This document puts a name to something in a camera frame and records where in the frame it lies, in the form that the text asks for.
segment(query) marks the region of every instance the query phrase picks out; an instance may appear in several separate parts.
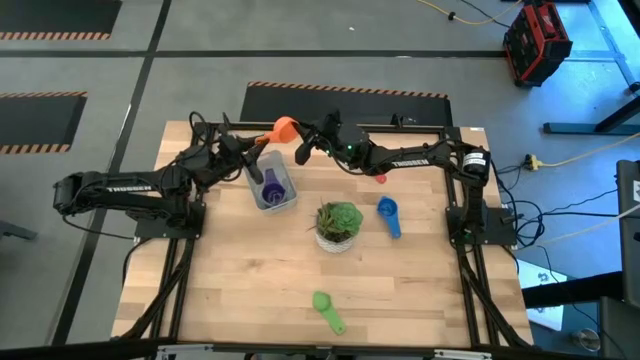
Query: yellow cable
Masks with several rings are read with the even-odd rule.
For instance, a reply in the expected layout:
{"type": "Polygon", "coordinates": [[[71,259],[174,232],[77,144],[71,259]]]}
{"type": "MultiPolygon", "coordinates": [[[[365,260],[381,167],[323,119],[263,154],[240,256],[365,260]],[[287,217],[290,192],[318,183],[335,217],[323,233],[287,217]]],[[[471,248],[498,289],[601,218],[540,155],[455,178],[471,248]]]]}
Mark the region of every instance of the yellow cable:
{"type": "MultiPolygon", "coordinates": [[[[446,11],[446,10],[442,9],[441,7],[439,7],[439,6],[437,6],[437,5],[434,5],[434,4],[432,4],[432,3],[430,3],[430,2],[428,2],[428,1],[426,1],[426,0],[416,0],[416,1],[417,1],[417,2],[419,2],[419,3],[423,3],[423,4],[425,4],[425,5],[431,6],[432,8],[434,8],[434,9],[436,9],[436,10],[440,11],[441,13],[443,13],[443,14],[445,14],[445,15],[447,15],[447,16],[449,16],[449,14],[450,14],[450,12],[449,12],[449,11],[446,11]]],[[[491,19],[487,19],[487,20],[484,20],[484,21],[478,21],[478,22],[467,21],[467,20],[465,20],[465,19],[461,19],[461,18],[459,18],[459,17],[457,17],[457,16],[454,16],[453,18],[454,18],[454,19],[456,19],[456,20],[458,20],[458,21],[460,21],[461,23],[463,23],[463,24],[467,24],[467,25],[484,25],[484,24],[488,24],[488,23],[492,22],[493,20],[498,19],[498,18],[499,18],[499,17],[501,17],[502,15],[504,15],[504,14],[508,13],[508,12],[509,12],[509,11],[511,11],[514,7],[516,7],[516,6],[520,5],[520,3],[521,3],[522,1],[523,1],[523,0],[518,0],[518,1],[516,1],[513,5],[509,6],[505,11],[503,11],[503,12],[501,12],[500,14],[498,14],[498,15],[496,15],[496,16],[494,16],[494,17],[492,17],[491,19]]]]}
{"type": "Polygon", "coordinates": [[[597,153],[597,152],[600,152],[600,151],[603,151],[603,150],[607,150],[607,149],[611,149],[612,147],[616,147],[616,146],[618,146],[618,145],[620,145],[620,144],[623,144],[623,143],[625,143],[625,142],[627,142],[627,141],[629,141],[629,140],[633,140],[634,138],[636,138],[636,137],[638,137],[638,136],[640,136],[640,133],[637,133],[637,134],[631,135],[631,136],[629,136],[628,138],[625,138],[625,139],[623,139],[623,140],[620,140],[620,141],[618,141],[618,142],[616,142],[616,143],[613,143],[613,144],[610,144],[610,145],[606,145],[606,146],[603,146],[603,147],[599,147],[599,148],[597,148],[597,149],[595,149],[595,150],[591,150],[591,151],[586,152],[586,153],[584,153],[584,154],[582,154],[582,155],[578,155],[578,156],[572,157],[571,159],[568,159],[568,160],[565,160],[565,161],[561,161],[561,162],[559,162],[559,163],[555,163],[555,164],[545,164],[545,163],[543,163],[542,161],[538,161],[538,166],[545,166],[545,167],[556,167],[556,166],[562,166],[562,165],[568,164],[568,163],[570,163],[570,162],[573,162],[573,161],[576,161],[576,160],[580,160],[580,159],[582,159],[582,158],[584,158],[584,157],[587,157],[587,156],[589,156],[589,155],[595,154],[595,153],[597,153]]]}

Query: concrete floor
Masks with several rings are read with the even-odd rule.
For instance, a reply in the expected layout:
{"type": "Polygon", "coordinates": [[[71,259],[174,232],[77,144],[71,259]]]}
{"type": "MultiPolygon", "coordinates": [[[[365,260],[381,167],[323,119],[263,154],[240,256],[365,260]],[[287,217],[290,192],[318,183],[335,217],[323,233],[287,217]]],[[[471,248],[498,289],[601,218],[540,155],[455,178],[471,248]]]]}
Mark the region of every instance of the concrete floor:
{"type": "MultiPolygon", "coordinates": [[[[111,40],[104,42],[0,41],[7,49],[146,49],[162,1],[128,0],[111,40]]],[[[460,2],[436,2],[470,20],[482,16],[460,2]]],[[[491,14],[507,6],[480,3],[491,14]]],[[[610,31],[640,78],[640,41],[620,20],[615,0],[596,0],[610,31]]],[[[608,51],[585,5],[559,5],[574,50],[608,51]]],[[[509,23],[515,16],[506,15],[509,23]]],[[[413,0],[180,0],[173,1],[161,50],[368,49],[499,50],[503,28],[469,27],[413,0]]],[[[51,185],[74,171],[107,168],[142,65],[125,59],[0,59],[0,92],[89,92],[89,100],[67,154],[0,156],[0,218],[37,231],[37,240],[0,242],[0,348],[48,343],[55,327],[84,234],[60,221],[51,209],[51,185]]],[[[498,167],[535,153],[545,162],[563,160],[617,141],[614,137],[543,135],[544,122],[594,123],[628,102],[626,82],[614,62],[575,58],[541,88],[513,86],[503,59],[397,58],[175,58],[156,59],[122,164],[123,171],[152,169],[167,120],[198,110],[208,119],[226,111],[240,115],[248,81],[341,84],[371,88],[443,92],[452,101],[456,126],[487,128],[498,167]]],[[[638,140],[580,162],[523,173],[514,195],[543,209],[580,201],[615,188],[615,163],[638,158],[638,140]]],[[[513,175],[505,175],[510,183],[513,175]]],[[[615,212],[615,195],[580,207],[615,212]]],[[[532,209],[524,210],[533,214],[532,209]]],[[[87,224],[88,217],[75,219],[87,224]]],[[[582,217],[545,219],[550,239],[596,224],[582,217]]],[[[105,231],[132,233],[134,224],[109,213],[105,231]]],[[[127,241],[101,238],[83,292],[70,342],[109,337],[120,295],[120,271],[127,241]]],[[[620,269],[618,227],[602,228],[549,247],[554,270],[584,277],[620,269]]],[[[519,258],[546,266],[541,251],[519,258]]]]}

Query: floor mat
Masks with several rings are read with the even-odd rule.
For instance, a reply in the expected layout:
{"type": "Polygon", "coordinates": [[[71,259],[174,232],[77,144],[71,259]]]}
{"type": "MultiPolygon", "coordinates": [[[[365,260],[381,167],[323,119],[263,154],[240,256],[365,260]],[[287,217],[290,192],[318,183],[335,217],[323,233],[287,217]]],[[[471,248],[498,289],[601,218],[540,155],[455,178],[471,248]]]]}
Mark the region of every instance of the floor mat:
{"type": "Polygon", "coordinates": [[[106,40],[119,0],[0,0],[0,40],[106,40]]]}
{"type": "Polygon", "coordinates": [[[86,92],[0,94],[0,154],[67,152],[86,92]]]}
{"type": "Polygon", "coordinates": [[[452,126],[445,94],[253,81],[247,85],[240,121],[273,122],[287,115],[311,121],[340,110],[343,121],[389,124],[393,114],[406,125],[452,126]]]}

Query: potted plant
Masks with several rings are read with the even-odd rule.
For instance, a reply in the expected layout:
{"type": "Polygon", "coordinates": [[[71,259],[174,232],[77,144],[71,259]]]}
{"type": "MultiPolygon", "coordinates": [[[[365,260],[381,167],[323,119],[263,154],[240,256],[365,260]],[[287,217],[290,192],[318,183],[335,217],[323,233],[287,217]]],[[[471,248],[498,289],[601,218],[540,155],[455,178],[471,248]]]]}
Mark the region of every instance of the potted plant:
{"type": "Polygon", "coordinates": [[[360,231],[362,213],[352,203],[327,203],[318,209],[316,241],[330,253],[341,253],[353,246],[360,231]]]}

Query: wooden table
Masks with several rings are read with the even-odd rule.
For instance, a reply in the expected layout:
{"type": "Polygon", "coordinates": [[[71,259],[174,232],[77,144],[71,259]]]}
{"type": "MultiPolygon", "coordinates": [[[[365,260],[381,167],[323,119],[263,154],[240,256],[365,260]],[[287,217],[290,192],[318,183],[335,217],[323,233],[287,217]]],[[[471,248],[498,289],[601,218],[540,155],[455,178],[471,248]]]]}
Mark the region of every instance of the wooden table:
{"type": "MultiPolygon", "coordinates": [[[[237,132],[246,136],[250,132],[237,132]]],[[[483,129],[461,128],[466,142],[487,145],[483,129]]],[[[186,121],[165,128],[156,168],[189,145],[186,121]]],[[[433,143],[436,135],[371,134],[388,148],[433,143]]],[[[460,275],[449,245],[443,171],[435,167],[394,170],[384,185],[342,172],[313,151],[304,166],[294,163],[299,142],[269,145],[283,153],[298,190],[295,208],[273,216],[257,209],[243,174],[219,183],[205,196],[206,225],[196,242],[180,325],[180,341],[263,344],[468,347],[460,275]],[[392,240],[376,214],[382,195],[399,206],[402,238],[392,240]],[[364,215],[354,247],[323,251],[308,231],[321,202],[351,201],[364,215]],[[312,293],[332,297],[347,324],[335,335],[311,307],[312,293]]],[[[485,189],[490,206],[500,204],[492,177],[485,189]]],[[[167,249],[151,241],[134,253],[113,334],[128,330],[156,295],[167,249]]],[[[529,322],[511,257],[484,247],[491,293],[506,319],[531,342],[529,322]]],[[[168,331],[168,303],[161,334],[168,331]]],[[[476,299],[481,339],[487,342],[482,306],[476,299]]]]}

